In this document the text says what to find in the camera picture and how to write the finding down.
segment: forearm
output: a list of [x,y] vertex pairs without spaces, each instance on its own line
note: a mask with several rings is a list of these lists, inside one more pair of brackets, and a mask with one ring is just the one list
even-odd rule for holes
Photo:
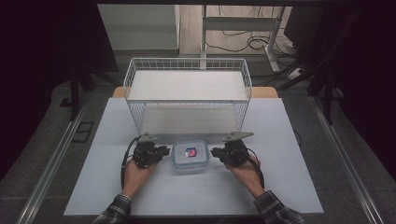
[[108,208],[92,224],[123,223],[131,214],[131,198],[119,194]]
[[267,224],[304,223],[301,214],[285,206],[271,190],[258,197],[254,204]]

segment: white foam board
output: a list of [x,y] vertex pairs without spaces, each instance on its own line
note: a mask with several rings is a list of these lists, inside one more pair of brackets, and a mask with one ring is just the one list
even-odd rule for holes
[[[254,132],[244,142],[262,162],[266,188],[296,211],[323,213],[282,100],[252,99],[243,131]],[[137,135],[125,100],[109,99],[66,216],[98,215],[111,204],[121,191],[123,154]],[[222,146],[209,145],[209,149]],[[253,200],[219,159],[210,155],[201,174],[179,175],[168,156],[134,197],[131,213],[149,217],[257,215]]]

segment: gray floor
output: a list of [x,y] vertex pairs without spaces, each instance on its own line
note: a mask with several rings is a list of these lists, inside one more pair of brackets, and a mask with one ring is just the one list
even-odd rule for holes
[[[225,57],[222,52],[211,57]],[[186,51],[186,55],[197,53]],[[119,74],[111,74],[123,81],[127,63],[133,55],[116,55],[119,62]],[[178,55],[158,55],[158,57],[178,57]],[[249,72],[254,84],[264,85],[274,76],[265,56],[239,54],[247,60]],[[87,111],[81,122],[92,122],[92,133],[88,142],[72,142],[67,149],[59,171],[54,177],[49,191],[41,204],[34,223],[90,223],[94,217],[63,217],[64,209],[78,180],[79,172],[89,152],[92,139],[115,87],[95,77],[96,88],[92,93]],[[288,80],[287,77],[277,83]],[[324,214],[305,214],[306,223],[369,223],[361,204],[355,195],[345,172],[340,165],[330,140],[326,137],[313,105],[308,99],[306,86],[309,80],[299,83],[286,91],[280,91],[291,126],[302,137],[301,151],[307,168],[311,174],[314,186],[325,211]],[[22,152],[15,165],[0,183],[0,223],[15,223],[37,179],[43,172],[51,153],[59,144],[69,123],[71,109],[59,107],[63,98],[70,97],[68,83],[54,89],[52,103],[40,126]],[[346,119],[337,102],[332,104],[333,127],[343,142],[346,151],[352,159],[361,179],[370,191],[383,216],[385,223],[396,223],[396,183],[389,176],[373,151],[367,146],[357,131]],[[84,133],[75,134],[75,140],[84,139]],[[135,220],[135,223],[158,223],[159,220]],[[172,222],[167,219],[161,223]]]

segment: black curtain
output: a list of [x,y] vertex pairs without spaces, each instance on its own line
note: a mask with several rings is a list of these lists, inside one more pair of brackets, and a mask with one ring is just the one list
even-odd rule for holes
[[390,2],[366,4],[332,62],[340,105],[396,179],[396,16]]
[[118,71],[96,4],[0,3],[2,178],[43,119],[53,88],[88,73],[86,64]]

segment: white wire basket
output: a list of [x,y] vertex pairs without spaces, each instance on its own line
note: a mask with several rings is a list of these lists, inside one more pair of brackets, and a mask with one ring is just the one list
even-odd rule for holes
[[241,130],[251,80],[244,59],[133,58],[123,91],[140,134],[223,136]]

